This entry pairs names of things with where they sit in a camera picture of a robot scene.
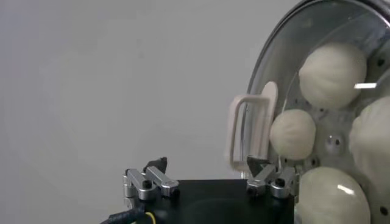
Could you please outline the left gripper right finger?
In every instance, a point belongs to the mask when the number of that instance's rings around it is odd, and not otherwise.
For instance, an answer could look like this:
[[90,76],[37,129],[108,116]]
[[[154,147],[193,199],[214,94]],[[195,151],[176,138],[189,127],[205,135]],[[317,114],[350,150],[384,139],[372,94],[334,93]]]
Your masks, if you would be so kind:
[[251,178],[247,180],[246,192],[251,197],[259,197],[267,191],[275,198],[288,198],[297,195],[297,171],[295,167],[278,168],[266,159],[247,157]]

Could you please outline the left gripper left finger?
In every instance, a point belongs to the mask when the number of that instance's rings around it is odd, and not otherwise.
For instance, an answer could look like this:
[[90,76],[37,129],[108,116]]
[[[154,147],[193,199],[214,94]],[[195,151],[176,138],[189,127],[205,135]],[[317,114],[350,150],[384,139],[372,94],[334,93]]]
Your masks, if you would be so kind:
[[122,175],[124,204],[129,209],[150,203],[157,197],[176,199],[180,196],[179,182],[166,175],[167,157],[149,161],[144,168],[126,169]]

